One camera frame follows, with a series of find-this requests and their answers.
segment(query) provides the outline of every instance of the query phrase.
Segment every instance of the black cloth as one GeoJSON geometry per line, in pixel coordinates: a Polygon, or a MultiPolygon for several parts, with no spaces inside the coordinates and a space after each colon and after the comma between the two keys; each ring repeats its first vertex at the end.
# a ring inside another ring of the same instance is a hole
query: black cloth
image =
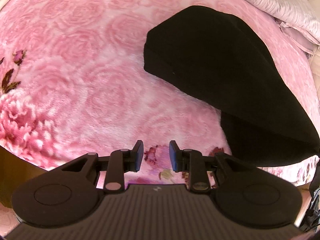
{"type": "Polygon", "coordinates": [[[148,32],[144,69],[220,109],[236,158],[276,167],[319,155],[319,135],[267,46],[234,15],[203,6],[180,11],[148,32]]]}

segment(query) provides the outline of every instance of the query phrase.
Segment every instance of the pink blanket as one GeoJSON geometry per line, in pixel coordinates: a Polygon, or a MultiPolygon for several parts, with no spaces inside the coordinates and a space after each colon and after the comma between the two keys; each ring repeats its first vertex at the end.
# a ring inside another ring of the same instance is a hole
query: pink blanket
{"type": "MultiPolygon", "coordinates": [[[[11,0],[0,12],[0,77],[15,68],[11,81],[21,84],[0,97],[0,145],[49,170],[87,152],[132,148],[141,139],[141,171],[127,173],[126,183],[188,181],[171,170],[170,140],[204,155],[230,154],[218,110],[143,70],[147,32],[190,5],[243,19],[320,131],[305,54],[245,0],[11,0]],[[18,67],[12,53],[20,49],[27,54],[18,67]]],[[[301,185],[312,179],[317,161],[264,169],[301,185]]]]}

